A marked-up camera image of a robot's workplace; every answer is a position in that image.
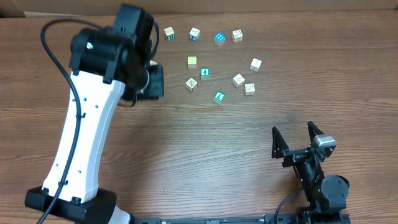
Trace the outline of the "number 2 wooden block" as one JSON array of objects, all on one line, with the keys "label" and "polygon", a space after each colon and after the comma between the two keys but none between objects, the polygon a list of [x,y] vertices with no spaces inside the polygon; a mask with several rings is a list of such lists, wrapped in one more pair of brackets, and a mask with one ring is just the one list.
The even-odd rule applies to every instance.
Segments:
[{"label": "number 2 wooden block", "polygon": [[185,83],[185,87],[190,91],[194,91],[198,87],[198,82],[193,78],[189,78]]}]

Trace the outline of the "yellow top wooden block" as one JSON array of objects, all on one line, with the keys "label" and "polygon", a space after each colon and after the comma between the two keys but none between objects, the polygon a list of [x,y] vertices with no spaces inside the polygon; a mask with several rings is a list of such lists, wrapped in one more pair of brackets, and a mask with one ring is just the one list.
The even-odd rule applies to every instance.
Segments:
[{"label": "yellow top wooden block", "polygon": [[187,67],[188,67],[188,69],[196,69],[197,68],[197,58],[195,56],[187,57]]}]

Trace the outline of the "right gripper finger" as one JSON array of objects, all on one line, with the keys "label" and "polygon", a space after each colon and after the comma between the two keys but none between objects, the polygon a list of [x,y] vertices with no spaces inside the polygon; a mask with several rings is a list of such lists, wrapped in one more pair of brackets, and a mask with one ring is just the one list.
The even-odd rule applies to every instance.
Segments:
[{"label": "right gripper finger", "polygon": [[312,121],[307,123],[310,143],[312,146],[321,146],[323,144],[324,132],[321,131]]},{"label": "right gripper finger", "polygon": [[276,126],[272,128],[272,158],[283,158],[289,146]]}]

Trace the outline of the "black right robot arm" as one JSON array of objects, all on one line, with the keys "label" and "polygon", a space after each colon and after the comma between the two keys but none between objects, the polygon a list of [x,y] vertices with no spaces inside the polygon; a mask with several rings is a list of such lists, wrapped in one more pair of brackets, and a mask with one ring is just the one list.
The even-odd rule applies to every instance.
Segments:
[{"label": "black right robot arm", "polygon": [[[280,131],[272,128],[272,158],[282,158],[283,167],[293,167],[302,187],[283,199],[273,215],[264,218],[273,223],[350,223],[349,215],[341,212],[346,208],[349,181],[340,175],[325,176],[321,167],[335,150],[336,141],[312,121],[307,125],[310,144],[294,151],[289,149]],[[281,215],[282,206],[300,192],[304,192],[307,206],[299,207],[295,214]]]}]

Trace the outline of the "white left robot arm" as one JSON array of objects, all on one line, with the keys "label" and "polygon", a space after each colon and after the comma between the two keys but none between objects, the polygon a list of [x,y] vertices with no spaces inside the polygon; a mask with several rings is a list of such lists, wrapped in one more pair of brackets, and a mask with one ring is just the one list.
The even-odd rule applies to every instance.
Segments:
[{"label": "white left robot arm", "polygon": [[65,124],[51,170],[29,189],[25,206],[75,223],[134,223],[114,192],[98,183],[101,156],[117,105],[164,95],[163,68],[153,61],[159,26],[143,8],[123,4],[114,24],[85,22],[72,39]]}]

